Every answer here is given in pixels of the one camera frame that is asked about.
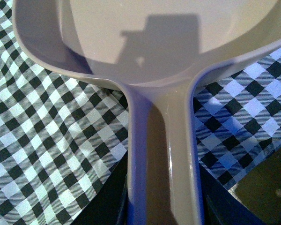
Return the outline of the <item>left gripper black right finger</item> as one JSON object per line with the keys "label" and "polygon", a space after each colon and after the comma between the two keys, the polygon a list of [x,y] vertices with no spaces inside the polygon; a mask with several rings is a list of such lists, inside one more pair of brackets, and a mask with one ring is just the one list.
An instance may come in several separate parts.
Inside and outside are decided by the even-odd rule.
{"label": "left gripper black right finger", "polygon": [[203,166],[200,181],[206,225],[256,225],[258,218],[236,200]]}

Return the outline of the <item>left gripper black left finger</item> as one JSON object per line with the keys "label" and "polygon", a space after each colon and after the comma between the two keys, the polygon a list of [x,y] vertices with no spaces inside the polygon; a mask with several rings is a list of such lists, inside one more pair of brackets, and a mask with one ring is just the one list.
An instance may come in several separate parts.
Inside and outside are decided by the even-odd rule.
{"label": "left gripper black left finger", "polygon": [[127,201],[127,158],[125,153],[99,193],[86,206],[73,225],[124,225]]}

